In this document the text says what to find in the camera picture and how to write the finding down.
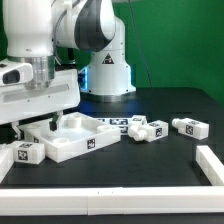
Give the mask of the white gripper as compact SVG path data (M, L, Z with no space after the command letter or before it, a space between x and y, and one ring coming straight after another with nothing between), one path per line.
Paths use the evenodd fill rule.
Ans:
M19 121L52 112L51 131L59 127L65 109L76 107L80 91L75 69L58 71L47 88L26 90L24 85L0 87L0 125L11 123L15 138L22 139Z

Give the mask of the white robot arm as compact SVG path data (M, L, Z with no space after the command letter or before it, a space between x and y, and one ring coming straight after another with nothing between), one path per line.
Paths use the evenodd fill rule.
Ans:
M17 129L21 120L54 112L55 130L81 93L113 102L136 91L113 0L2 0L2 9L8 47L0 61L0 125ZM84 87L75 69L55 69L58 47L92 54Z

